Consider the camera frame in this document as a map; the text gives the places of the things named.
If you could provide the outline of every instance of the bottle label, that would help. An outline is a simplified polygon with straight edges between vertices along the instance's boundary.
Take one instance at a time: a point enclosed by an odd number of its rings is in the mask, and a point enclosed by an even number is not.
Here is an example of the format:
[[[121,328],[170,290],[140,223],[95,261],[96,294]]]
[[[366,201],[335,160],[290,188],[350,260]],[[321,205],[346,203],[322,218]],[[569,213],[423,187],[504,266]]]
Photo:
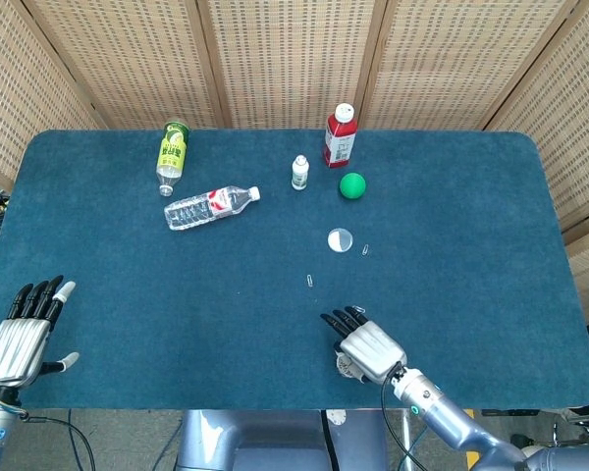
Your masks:
[[[293,173],[293,185],[297,188],[303,188],[307,185],[307,174]]]
[[[350,135],[336,137],[332,134],[330,127],[328,126],[325,130],[325,145],[327,145],[327,148],[330,151],[329,163],[334,164],[349,160],[354,140],[355,132]]]
[[[232,210],[232,198],[226,188],[215,189],[207,194],[209,209],[214,216],[229,213]]]
[[[167,123],[159,147],[157,167],[169,165],[178,171],[184,169],[187,150],[187,128],[180,123]]]

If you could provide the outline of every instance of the green ball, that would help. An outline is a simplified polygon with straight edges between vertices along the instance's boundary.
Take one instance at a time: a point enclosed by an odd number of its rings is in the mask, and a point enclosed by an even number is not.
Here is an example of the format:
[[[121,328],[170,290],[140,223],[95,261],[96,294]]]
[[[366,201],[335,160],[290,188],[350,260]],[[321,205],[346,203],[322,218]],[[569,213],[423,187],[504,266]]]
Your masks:
[[[366,181],[361,174],[346,174],[341,179],[341,193],[347,199],[357,199],[364,194]]]

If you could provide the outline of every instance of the small white bottle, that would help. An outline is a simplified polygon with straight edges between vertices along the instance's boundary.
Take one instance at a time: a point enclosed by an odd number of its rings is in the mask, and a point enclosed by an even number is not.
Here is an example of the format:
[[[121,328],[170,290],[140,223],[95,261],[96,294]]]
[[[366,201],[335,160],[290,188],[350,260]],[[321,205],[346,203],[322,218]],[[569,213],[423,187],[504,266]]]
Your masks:
[[[310,164],[304,155],[297,155],[293,162],[293,188],[305,189],[307,186],[307,173],[310,170]]]

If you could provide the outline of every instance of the silver robotic hand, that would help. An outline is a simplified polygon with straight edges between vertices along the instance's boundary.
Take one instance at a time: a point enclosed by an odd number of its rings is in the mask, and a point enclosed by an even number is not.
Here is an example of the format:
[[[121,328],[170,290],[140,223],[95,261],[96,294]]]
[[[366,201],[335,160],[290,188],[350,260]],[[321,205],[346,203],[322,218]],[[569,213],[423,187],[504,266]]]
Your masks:
[[[472,471],[589,471],[589,447],[544,448],[527,458],[478,425],[423,373],[408,368],[403,348],[369,321],[362,308],[348,306],[333,314],[321,317],[343,338],[336,348],[341,374],[377,385],[390,383],[395,396],[447,445],[480,454]]]
[[[70,368],[79,354],[44,362],[43,355],[63,305],[75,287],[59,276],[36,287],[26,285],[16,295],[7,317],[0,324],[0,458],[16,420],[27,419],[18,395],[38,376],[61,373]]]

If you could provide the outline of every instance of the black cable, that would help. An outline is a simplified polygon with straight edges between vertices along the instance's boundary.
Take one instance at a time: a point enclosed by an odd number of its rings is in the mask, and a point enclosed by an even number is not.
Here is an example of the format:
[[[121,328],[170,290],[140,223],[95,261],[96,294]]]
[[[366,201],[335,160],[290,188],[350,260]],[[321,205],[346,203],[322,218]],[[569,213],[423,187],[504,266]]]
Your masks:
[[[70,430],[75,431],[75,433],[80,437],[82,443],[85,445],[87,449],[87,455],[89,456],[89,465],[91,466],[91,471],[96,471],[96,464],[94,463],[94,453],[91,451],[91,446],[89,446],[89,442],[87,438],[75,425],[69,424],[65,420],[61,419],[52,419],[50,417],[27,417],[23,419],[24,422],[28,422],[30,424],[43,424],[50,422],[52,424],[59,424],[63,425],[64,427],[70,428]]]
[[[68,409],[68,423],[72,425],[72,409]],[[68,427],[68,434],[70,435],[70,443],[72,444],[72,451],[75,453],[75,460],[79,471],[83,471],[82,464],[80,464],[79,451],[77,450],[77,444],[75,444],[75,436],[72,434],[72,428]]]
[[[405,456],[407,456],[408,458],[410,458],[412,460],[412,462],[416,465],[416,467],[419,468],[421,471],[428,471],[427,468],[425,466],[423,466],[421,464],[421,462],[418,459],[416,459],[414,456],[412,456],[412,454],[410,454],[410,451],[408,451],[405,448],[404,444],[402,443],[402,441],[400,440],[400,438],[397,436],[397,434],[393,430],[393,427],[391,427],[391,423],[389,422],[389,418],[388,418],[388,416],[386,414],[386,386],[391,381],[391,379],[393,378],[393,375],[395,375],[395,373],[397,372],[397,370],[399,368],[401,368],[401,364],[400,363],[397,363],[395,365],[395,367],[393,367],[393,369],[391,370],[391,372],[388,374],[388,376],[384,380],[384,384],[382,385],[382,394],[381,394],[381,398],[382,398],[382,415],[384,416],[384,422],[386,422],[386,427],[389,429],[389,432],[393,436],[393,439],[395,440],[395,443],[398,445],[398,447],[403,452],[403,454],[405,454]]]
[[[161,450],[161,453],[159,453],[159,456],[157,456],[157,460],[155,461],[155,464],[153,464],[153,467],[152,467],[151,471],[155,471],[155,469],[157,469],[157,466],[159,466],[159,462],[162,459],[164,459],[164,454],[166,454],[166,451],[168,450],[168,447],[170,446],[170,444],[173,442],[173,440],[175,439],[175,437],[179,433],[179,430],[181,429],[182,424],[183,424],[183,421],[180,420],[179,421],[179,425],[175,429],[175,432],[173,432],[172,437],[170,439],[168,439],[168,442],[166,443],[166,445],[164,446],[164,448]]]
[[[327,421],[327,410],[321,410],[321,424],[323,425],[323,436],[325,437],[325,447],[327,454],[330,456],[332,463],[332,471],[341,471],[338,465],[338,457],[336,456],[336,449],[334,448],[334,441],[332,440],[332,433],[330,432],[330,424]]]

